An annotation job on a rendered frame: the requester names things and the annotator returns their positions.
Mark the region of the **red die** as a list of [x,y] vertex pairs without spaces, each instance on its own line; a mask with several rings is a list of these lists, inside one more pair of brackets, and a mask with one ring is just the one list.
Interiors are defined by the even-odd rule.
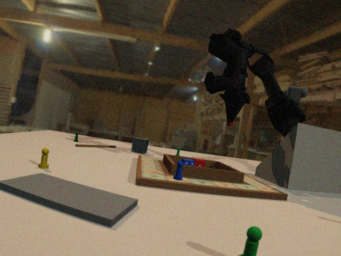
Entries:
[[205,167],[205,160],[193,158],[193,161],[196,162],[196,163],[195,163],[195,166],[198,166],[198,167]]

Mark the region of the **blue pawn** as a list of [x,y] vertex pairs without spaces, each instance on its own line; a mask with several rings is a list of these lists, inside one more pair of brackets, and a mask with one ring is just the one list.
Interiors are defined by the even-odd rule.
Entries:
[[183,162],[182,161],[178,161],[177,162],[177,169],[176,169],[176,175],[174,175],[174,179],[176,179],[176,180],[182,180],[182,176],[181,176],[181,174],[182,174],[182,167],[183,167]]

